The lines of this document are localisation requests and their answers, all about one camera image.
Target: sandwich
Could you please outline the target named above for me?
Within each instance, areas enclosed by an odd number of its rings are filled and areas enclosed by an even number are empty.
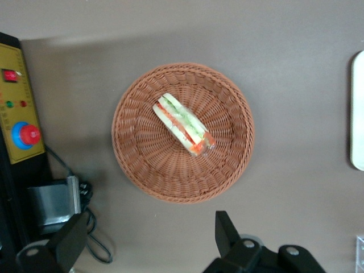
[[[192,155],[204,154],[216,145],[205,125],[171,94],[162,95],[153,110]]]

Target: control panel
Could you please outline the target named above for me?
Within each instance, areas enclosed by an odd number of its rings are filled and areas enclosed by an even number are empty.
[[[2,43],[0,127],[10,164],[45,152],[22,51]]]

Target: black cable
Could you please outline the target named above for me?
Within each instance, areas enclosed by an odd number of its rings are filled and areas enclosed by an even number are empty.
[[[111,252],[109,251],[109,249],[107,249],[106,246],[104,246],[94,235],[93,232],[96,230],[97,227],[97,219],[95,214],[89,209],[86,208],[85,210],[86,212],[88,212],[89,214],[89,220],[87,225],[91,226],[91,229],[87,231],[87,234],[89,236],[89,238],[96,243],[106,254],[107,254],[107,259],[103,259],[100,256],[98,256],[95,251],[91,248],[89,242],[86,243],[86,248],[88,249],[88,251],[90,252],[91,256],[98,260],[100,263],[104,263],[104,264],[110,264],[113,262],[113,256],[111,254]]]
[[[68,171],[68,176],[74,175],[71,168],[51,148],[46,145],[45,150],[49,152]]]
[[[73,172],[71,168],[47,145],[45,146],[45,150],[49,152],[67,171],[69,176],[73,176]],[[110,264],[113,262],[113,256],[109,249],[107,249],[106,246],[104,246],[96,237],[93,235],[93,232],[96,230],[97,227],[97,219],[95,214],[88,208],[88,205],[90,204],[91,197],[93,195],[92,192],[92,185],[88,182],[82,182],[80,184],[80,201],[81,201],[81,207],[82,212],[87,212],[89,215],[89,219],[87,221],[87,235],[96,245],[98,245],[106,254],[107,259],[101,258],[99,255],[96,254],[96,252],[91,248],[89,242],[86,243],[86,248],[90,252],[91,256],[99,261],[100,263],[104,264]]]

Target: red button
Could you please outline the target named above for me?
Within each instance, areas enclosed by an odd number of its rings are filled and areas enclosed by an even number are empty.
[[[40,131],[34,125],[25,125],[20,130],[20,139],[25,145],[35,145],[40,141]]]
[[[18,82],[18,76],[14,70],[3,69],[2,74],[7,82]]]

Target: wicker basket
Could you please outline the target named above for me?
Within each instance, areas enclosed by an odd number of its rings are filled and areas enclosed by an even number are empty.
[[[169,92],[209,129],[216,147],[192,157],[153,112]],[[140,189],[175,203],[208,200],[233,185],[254,145],[254,124],[241,91],[224,75],[200,64],[157,67],[126,91],[115,111],[113,147],[120,167]]]

